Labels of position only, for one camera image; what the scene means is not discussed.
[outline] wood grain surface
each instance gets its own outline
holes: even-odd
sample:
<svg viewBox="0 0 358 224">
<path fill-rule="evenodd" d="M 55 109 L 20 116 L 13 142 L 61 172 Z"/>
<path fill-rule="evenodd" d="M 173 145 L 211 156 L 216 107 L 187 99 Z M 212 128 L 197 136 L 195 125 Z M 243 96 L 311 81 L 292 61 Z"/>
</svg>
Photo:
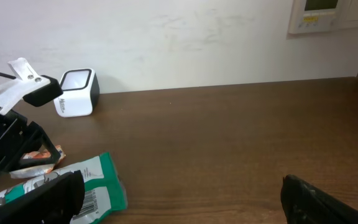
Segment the wood grain surface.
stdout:
<svg viewBox="0 0 358 224">
<path fill-rule="evenodd" d="M 60 167 L 111 153 L 129 208 L 102 223 L 286 223 L 287 174 L 358 209 L 356 78 L 107 94 L 80 118 L 16 110 L 62 145 Z"/>
</svg>

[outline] white cube device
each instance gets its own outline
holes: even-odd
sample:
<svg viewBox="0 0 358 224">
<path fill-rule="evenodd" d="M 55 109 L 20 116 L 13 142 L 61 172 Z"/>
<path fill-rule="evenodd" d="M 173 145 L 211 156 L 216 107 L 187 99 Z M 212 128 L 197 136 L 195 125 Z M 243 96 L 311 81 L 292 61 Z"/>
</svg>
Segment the white cube device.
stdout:
<svg viewBox="0 0 358 224">
<path fill-rule="evenodd" d="M 91 68 L 70 70 L 60 80 L 63 95 L 54 99 L 57 113 L 64 117 L 92 113 L 99 99 L 99 83 Z"/>
</svg>

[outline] black cable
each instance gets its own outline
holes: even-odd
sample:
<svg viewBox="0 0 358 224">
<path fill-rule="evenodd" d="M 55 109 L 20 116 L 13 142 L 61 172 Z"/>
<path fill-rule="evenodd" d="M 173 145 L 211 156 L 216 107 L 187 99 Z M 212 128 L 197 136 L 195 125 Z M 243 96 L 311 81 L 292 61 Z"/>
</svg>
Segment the black cable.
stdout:
<svg viewBox="0 0 358 224">
<path fill-rule="evenodd" d="M 13 75 L 8 75 L 8 74 L 2 73 L 2 72 L 0 72 L 0 77 L 16 79 L 16 77 L 14 77 Z"/>
</svg>

